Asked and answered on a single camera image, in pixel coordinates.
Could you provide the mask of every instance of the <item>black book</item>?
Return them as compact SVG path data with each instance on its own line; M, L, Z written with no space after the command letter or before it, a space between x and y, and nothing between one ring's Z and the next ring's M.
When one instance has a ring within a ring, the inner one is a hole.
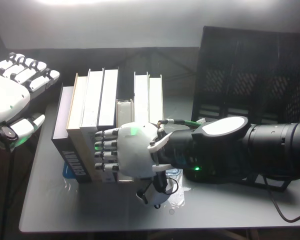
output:
M61 88L57 117L51 140L72 171L77 182L82 184L91 182L91 177L66 130L73 91L73 86L64 86Z

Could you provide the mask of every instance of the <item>table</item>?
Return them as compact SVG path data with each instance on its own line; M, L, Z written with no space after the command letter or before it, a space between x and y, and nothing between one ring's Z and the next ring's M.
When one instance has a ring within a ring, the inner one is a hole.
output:
M163 101L166 117L190 119L191 97ZM22 232L300 226L300 221L280 218L265 190L249 186L194 183L179 175L180 190L155 209L137 201L134 184L78 185L64 179L64 161L51 142L56 111L56 105L46 109L19 223ZM300 180L274 196L287 218L300 215Z

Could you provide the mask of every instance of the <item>white backdrop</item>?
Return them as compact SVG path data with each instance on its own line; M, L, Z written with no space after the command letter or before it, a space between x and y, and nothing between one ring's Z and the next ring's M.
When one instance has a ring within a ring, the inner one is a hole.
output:
M205 25L300 32L300 0L0 0L10 49L198 47Z

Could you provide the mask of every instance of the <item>book spine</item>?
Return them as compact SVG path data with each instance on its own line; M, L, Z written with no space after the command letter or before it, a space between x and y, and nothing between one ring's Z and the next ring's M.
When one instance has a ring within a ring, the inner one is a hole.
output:
M91 177L83 164L79 154L76 151L70 137L62 139L52 139L53 144L60 153L63 160L66 162L72 171L75 179L79 184L90 183Z

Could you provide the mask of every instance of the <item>book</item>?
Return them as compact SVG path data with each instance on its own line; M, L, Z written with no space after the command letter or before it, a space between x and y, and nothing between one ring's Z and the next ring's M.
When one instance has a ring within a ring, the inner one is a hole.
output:
M137 123L149 122L149 76L136 75L134 72L134 121Z
M73 91L73 86L61 88L51 140L77 182L82 184L91 182L91 178L66 130Z
M118 69L104 71L101 103L97 128L99 131L114 128L117 99Z
M92 158L94 158L95 155L95 133L98 131L97 124L104 73L104 69L102 71L91 71L89 69L82 121L80 124L80 130L85 143L89 147Z
M116 127L119 128L123 124L128 124L134 121L134 102L132 99L117 100L116 101ZM133 178L125 176L122 173L117 173L118 183L130 183L133 182Z
M95 170L94 158L86 144L85 138L80 130L82 122L85 95L87 90L87 76L75 76L74 89L71 98L70 112L66 124L66 131L78 152L88 174L93 182L101 181L101 176Z
M162 76L149 76L149 123L157 124L164 119Z

